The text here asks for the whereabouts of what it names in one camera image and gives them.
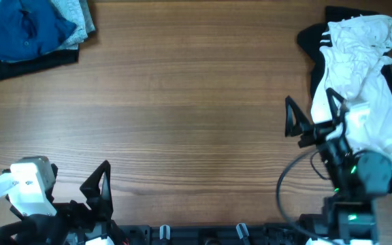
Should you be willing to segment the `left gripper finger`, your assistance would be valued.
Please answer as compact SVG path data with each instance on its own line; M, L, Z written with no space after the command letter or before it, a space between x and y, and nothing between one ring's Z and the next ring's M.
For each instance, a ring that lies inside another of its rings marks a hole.
M111 165L104 161L80 187L96 217L111 218L114 212L110 180Z
M52 196L52 192L56 183L56 177L57 177L57 173L58 173L58 167L52 163L51 164L51 168L52 168L52 172L54 175L54 183L51 184L51 187L48 189L48 201L54 201L54 197Z

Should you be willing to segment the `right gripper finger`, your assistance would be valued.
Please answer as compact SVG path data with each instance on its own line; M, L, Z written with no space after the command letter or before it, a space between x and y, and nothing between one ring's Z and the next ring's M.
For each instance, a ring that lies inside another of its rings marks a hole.
M312 130L310 121L290 96L285 98L285 109L286 121L284 135L286 137L295 137Z
M337 93L332 88L326 90L329 112L331 116L331 121L325 122L326 125L339 125L340 123L345 123L345 113L346 110L343 108L343 103L345 98L343 98L339 93Z

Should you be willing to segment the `dark blue polo shirt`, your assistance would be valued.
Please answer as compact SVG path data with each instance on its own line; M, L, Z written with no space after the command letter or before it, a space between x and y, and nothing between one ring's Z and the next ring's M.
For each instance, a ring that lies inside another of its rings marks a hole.
M0 1L0 61L36 59L55 51L76 30L48 0Z

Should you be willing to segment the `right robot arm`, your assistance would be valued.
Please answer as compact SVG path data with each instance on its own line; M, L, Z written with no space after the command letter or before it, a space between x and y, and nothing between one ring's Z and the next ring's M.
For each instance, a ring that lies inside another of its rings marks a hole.
M375 200L389 193L392 160L376 150L354 152L346 132L357 103L348 101L332 88L326 90L331 119L312 124L291 97L286 97L285 135L299 136L299 147L315 147L327 170L333 195L326 197L320 214L303 214L293 220L280 200L282 181L306 153L290 162L276 185L276 204L283 219L307 241L330 244L378 243Z

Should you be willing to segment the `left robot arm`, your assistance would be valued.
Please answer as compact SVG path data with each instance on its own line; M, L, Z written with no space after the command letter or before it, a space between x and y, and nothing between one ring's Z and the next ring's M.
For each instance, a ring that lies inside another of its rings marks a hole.
M26 157L3 170L0 197L19 220L0 226L0 244L126 244L112 220L110 170L104 161L82 183L84 203L54 202L58 168L46 157Z

